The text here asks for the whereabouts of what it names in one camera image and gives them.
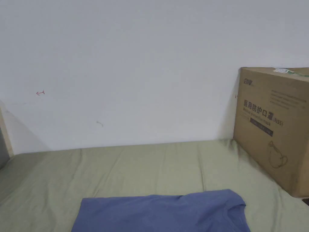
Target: red mark on wall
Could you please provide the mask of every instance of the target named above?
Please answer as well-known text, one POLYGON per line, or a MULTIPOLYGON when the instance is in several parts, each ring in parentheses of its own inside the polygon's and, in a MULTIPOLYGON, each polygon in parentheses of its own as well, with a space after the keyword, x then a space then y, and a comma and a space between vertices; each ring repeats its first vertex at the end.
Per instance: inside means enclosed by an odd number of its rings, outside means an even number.
POLYGON ((40 95, 40 93, 43 93, 43 94, 45 94, 45 93, 44 93, 44 90, 43 90, 43 92, 37 92, 36 94, 37 94, 37 95, 40 95))

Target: blue t-shirt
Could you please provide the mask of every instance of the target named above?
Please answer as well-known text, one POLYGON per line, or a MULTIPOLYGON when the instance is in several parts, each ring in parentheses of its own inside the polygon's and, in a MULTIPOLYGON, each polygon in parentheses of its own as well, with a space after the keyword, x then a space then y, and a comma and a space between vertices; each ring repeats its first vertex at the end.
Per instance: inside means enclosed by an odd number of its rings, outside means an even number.
POLYGON ((231 190, 84 198, 72 232, 249 232, 245 206, 231 190))

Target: mask illustration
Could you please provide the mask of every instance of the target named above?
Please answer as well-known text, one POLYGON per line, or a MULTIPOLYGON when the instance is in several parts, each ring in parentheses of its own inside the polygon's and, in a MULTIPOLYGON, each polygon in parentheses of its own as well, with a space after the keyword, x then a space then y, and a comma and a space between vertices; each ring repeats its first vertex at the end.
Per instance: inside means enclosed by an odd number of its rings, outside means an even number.
POLYGON ((276 148, 273 141, 270 141, 267 145, 268 161, 273 168, 280 168, 288 162, 288 158, 283 156, 281 152, 276 148))

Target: cardboard box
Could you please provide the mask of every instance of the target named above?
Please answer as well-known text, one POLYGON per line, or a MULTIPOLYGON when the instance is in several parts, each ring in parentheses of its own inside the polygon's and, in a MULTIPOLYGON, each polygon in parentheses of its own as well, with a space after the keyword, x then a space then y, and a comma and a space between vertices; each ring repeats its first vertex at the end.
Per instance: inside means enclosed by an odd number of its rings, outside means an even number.
POLYGON ((295 197, 309 197, 309 68, 241 68, 234 139, 295 197))

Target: light green bed sheet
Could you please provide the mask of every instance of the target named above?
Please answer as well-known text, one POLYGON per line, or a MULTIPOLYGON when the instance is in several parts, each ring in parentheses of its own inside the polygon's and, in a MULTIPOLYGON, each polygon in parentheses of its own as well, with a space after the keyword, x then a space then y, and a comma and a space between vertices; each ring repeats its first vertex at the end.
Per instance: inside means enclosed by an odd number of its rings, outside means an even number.
POLYGON ((84 197, 228 188, 246 202, 251 231, 309 231, 309 207, 233 140, 17 155, 0 170, 0 231, 70 231, 84 197))

